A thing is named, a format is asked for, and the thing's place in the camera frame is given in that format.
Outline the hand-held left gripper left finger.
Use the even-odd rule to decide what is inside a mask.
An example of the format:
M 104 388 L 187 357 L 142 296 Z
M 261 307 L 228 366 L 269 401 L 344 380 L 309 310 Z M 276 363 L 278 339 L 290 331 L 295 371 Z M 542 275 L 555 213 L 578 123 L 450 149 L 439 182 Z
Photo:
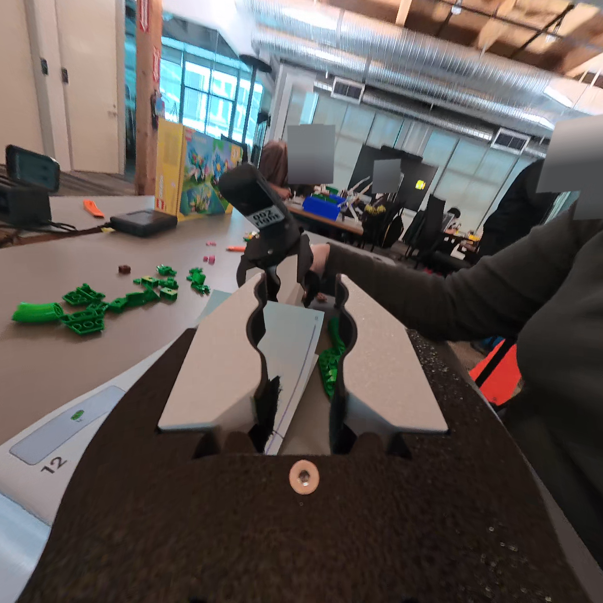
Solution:
M 274 433 L 280 377 L 259 350 L 266 334 L 267 276 L 259 273 L 198 324 L 159 418 L 161 432 L 241 432 L 264 454 Z

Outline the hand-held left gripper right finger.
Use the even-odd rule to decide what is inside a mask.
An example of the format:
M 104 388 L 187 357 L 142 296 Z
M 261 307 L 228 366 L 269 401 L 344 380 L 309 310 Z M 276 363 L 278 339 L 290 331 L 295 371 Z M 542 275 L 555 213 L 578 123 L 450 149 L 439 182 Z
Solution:
M 389 454 L 407 454 L 403 435 L 448 435 L 448 424 L 403 324 L 348 276 L 336 276 L 344 344 L 332 396 L 332 453 L 363 434 Z

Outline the white instruction booklet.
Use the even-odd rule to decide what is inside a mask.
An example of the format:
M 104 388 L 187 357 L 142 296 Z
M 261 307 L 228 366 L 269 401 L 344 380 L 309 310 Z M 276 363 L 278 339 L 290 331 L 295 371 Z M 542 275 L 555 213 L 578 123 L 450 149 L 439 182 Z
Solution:
M 269 378 L 280 379 L 275 432 L 264 451 L 277 455 L 318 359 L 324 313 L 275 302 L 263 312 L 266 334 L 259 349 Z M 1 445 L 1 602 L 16 602 L 25 587 L 75 467 L 102 422 L 168 348 L 69 400 Z

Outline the green brick leaf build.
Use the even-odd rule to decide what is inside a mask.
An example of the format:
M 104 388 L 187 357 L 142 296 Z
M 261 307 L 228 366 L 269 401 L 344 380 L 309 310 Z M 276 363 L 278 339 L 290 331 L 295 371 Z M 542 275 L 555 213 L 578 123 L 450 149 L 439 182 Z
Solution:
M 321 381 L 324 391 L 329 400 L 335 393 L 338 365 L 346 348 L 340 336 L 340 322 L 337 316 L 328 321 L 328 335 L 331 346 L 323 350 L 318 356 L 318 366 L 320 369 Z

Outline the grey desk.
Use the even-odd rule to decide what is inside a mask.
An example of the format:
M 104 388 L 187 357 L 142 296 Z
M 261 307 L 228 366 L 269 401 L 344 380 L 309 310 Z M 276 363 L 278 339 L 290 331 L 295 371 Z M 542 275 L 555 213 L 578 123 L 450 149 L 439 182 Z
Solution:
M 233 212 L 150 239 L 1 252 L 2 444 L 169 345 L 84 451 L 16 602 L 602 602 L 601 570 L 567 520 L 581 555 L 562 544 L 497 415 L 454 355 L 413 331 L 448 435 L 406 433 L 407 454 L 368 433 L 332 454 L 330 404 L 311 382 L 277 456 L 241 432 L 219 444 L 159 431 L 199 322 L 237 291 L 239 258 L 222 245 L 251 229 Z M 161 264 L 177 301 L 108 313 L 101 333 L 11 320 L 83 283 L 121 297 Z

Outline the tan office table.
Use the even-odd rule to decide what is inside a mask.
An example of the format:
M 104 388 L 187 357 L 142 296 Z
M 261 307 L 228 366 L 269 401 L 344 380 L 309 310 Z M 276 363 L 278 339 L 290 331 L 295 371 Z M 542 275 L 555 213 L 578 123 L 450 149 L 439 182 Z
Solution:
M 285 206 L 290 211 L 290 213 L 292 213 L 299 220 L 325 225 L 332 229 L 344 231 L 355 236 L 362 236 L 362 234 L 364 233 L 361 224 L 359 222 L 351 220 L 350 218 L 339 217 L 335 220 L 331 220 L 330 218 L 321 215 L 306 212 L 305 210 L 303 210 L 302 206 L 296 203 L 286 202 Z

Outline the colourful toy box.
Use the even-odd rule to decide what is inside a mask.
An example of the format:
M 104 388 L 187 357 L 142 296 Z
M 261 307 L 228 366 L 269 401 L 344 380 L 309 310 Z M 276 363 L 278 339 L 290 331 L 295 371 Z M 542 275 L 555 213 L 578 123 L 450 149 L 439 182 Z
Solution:
M 226 172 L 242 164 L 244 152 L 236 142 L 159 118 L 155 210 L 179 222 L 230 214 L 232 207 L 218 184 Z

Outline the large black screen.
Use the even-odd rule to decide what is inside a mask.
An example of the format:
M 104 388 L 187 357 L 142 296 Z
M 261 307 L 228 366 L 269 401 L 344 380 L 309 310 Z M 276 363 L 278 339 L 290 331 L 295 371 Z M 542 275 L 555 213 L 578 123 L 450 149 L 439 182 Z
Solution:
M 377 160 L 400 160 L 402 181 L 398 187 L 395 203 L 410 211 L 418 211 L 436 176 L 438 167 L 423 162 L 419 155 L 413 155 L 401 149 L 387 147 L 371 147 L 363 144 L 354 166 L 348 191 L 360 184 L 359 192 L 373 180 L 374 162 Z

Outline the black rectangular device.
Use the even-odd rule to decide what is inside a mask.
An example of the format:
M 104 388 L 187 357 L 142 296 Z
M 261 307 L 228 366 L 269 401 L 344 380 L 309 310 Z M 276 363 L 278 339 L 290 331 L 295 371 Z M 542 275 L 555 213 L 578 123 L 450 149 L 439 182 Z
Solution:
M 136 237 L 151 237 L 177 227 L 178 220 L 155 209 L 143 209 L 127 214 L 114 215 L 109 227 L 124 234 Z

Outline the cluster of small green bricks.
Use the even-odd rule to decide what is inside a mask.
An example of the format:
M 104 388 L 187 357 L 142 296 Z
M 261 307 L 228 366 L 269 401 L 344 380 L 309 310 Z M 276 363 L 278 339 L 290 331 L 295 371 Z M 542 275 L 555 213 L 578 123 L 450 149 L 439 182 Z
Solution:
M 156 275 L 133 279 L 138 288 L 106 301 L 106 295 L 83 283 L 56 303 L 19 303 L 11 316 L 14 323 L 38 325 L 60 323 L 79 336 L 98 334 L 105 329 L 105 316 L 155 305 L 173 304 L 178 299 L 177 271 L 169 265 L 156 266 Z

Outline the black office chair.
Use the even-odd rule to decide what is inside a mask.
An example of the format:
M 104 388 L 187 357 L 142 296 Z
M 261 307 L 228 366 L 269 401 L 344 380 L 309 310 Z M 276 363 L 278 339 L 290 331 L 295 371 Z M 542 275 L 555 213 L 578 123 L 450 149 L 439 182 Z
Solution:
M 403 235 L 403 243 L 406 244 L 405 259 L 410 258 L 414 252 L 420 255 L 433 246 L 441 232 L 444 206 L 444 200 L 430 194 L 425 210 L 417 212 Z

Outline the white door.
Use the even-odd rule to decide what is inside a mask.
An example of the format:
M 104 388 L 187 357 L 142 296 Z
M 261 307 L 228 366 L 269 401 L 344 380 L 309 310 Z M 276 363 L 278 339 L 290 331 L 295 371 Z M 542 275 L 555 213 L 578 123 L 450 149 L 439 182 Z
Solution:
M 74 171 L 119 170 L 116 1 L 56 1 Z
M 23 1 L 1 1 L 1 163 L 8 145 L 43 151 Z

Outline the grey charger dock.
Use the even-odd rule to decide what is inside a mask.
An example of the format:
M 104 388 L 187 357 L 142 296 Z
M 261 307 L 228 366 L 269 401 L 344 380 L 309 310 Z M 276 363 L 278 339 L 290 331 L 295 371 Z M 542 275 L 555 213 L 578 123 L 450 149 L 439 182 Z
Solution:
M 7 145 L 1 176 L 1 221 L 15 227 L 49 227 L 49 197 L 60 187 L 61 168 L 48 155 Z

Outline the white duct vent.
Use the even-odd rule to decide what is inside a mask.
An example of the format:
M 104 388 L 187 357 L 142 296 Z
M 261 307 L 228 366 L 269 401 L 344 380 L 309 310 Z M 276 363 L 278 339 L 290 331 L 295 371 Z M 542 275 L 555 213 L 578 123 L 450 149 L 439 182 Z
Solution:
M 507 128 L 499 128 L 492 137 L 490 147 L 506 151 L 514 155 L 521 155 L 531 140 L 529 134 L 515 132 Z
M 334 77 L 331 85 L 330 97 L 359 105 L 362 102 L 366 85 L 341 77 Z

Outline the silver air duct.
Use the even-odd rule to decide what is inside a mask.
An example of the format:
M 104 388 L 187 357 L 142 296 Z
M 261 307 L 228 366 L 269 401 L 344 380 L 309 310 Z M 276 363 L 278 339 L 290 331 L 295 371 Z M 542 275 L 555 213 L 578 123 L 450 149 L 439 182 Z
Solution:
M 249 1 L 241 11 L 257 23 L 345 52 L 374 58 L 481 92 L 541 95 L 560 91 L 567 78 L 491 54 L 481 54 L 388 22 L 325 4 Z
M 382 94 L 379 90 L 365 91 L 360 104 L 487 144 L 494 142 L 501 129 L 499 125 L 490 124 L 482 119 L 464 116 L 455 111 L 416 102 L 403 96 Z

